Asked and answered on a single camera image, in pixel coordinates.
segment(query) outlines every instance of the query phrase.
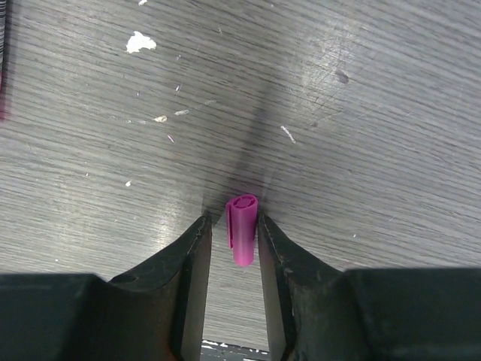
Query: pink object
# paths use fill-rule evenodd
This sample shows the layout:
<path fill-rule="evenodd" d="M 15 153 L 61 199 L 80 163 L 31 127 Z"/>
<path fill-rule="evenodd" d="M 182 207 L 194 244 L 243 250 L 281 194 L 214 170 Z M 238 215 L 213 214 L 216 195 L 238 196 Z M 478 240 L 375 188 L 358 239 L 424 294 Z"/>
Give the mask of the pink object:
<path fill-rule="evenodd" d="M 228 245 L 234 253 L 234 261 L 241 267 L 247 267 L 254 260 L 258 204 L 255 196 L 244 194 L 225 205 Z"/>

